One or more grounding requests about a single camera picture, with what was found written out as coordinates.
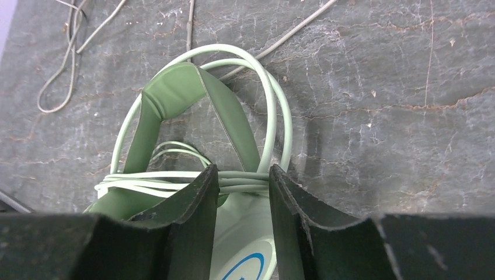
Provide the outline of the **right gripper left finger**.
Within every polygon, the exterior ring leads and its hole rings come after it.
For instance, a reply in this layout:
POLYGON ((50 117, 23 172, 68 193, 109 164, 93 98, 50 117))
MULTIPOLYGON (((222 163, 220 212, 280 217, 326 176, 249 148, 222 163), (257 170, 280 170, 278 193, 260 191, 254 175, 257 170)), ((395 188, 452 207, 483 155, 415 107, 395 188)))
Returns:
POLYGON ((208 279, 218 170, 128 220, 99 214, 1 215, 2 279, 208 279))

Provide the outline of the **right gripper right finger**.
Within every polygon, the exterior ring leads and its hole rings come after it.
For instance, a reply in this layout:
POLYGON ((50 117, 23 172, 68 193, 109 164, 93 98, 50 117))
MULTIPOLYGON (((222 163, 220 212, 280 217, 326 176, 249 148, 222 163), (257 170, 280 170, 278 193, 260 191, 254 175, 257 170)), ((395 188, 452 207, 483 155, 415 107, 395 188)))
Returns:
POLYGON ((385 213, 359 219, 279 166, 269 197, 281 279, 493 279, 494 216, 385 213))

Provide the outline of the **green headphones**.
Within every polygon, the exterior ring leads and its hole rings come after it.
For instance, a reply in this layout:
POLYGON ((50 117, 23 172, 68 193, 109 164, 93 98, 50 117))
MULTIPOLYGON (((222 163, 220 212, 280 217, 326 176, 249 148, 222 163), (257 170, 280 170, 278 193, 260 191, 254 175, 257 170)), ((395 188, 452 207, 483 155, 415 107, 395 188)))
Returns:
POLYGON ((268 173, 273 164, 278 117, 283 119, 279 165, 287 170, 293 145, 291 109, 274 75, 257 57, 228 44, 210 44, 178 56, 142 88, 130 107, 114 145, 110 172, 95 186, 88 212, 127 220, 170 198, 197 177, 197 171, 154 170, 167 154, 211 161, 194 146, 159 141, 160 130, 176 120, 191 120, 208 105, 207 121, 229 140, 237 170, 219 172, 219 197, 211 260, 211 279, 270 279, 277 266, 270 214, 268 173), (264 145, 259 146, 237 95, 211 70, 234 66, 253 70, 266 98, 264 145))

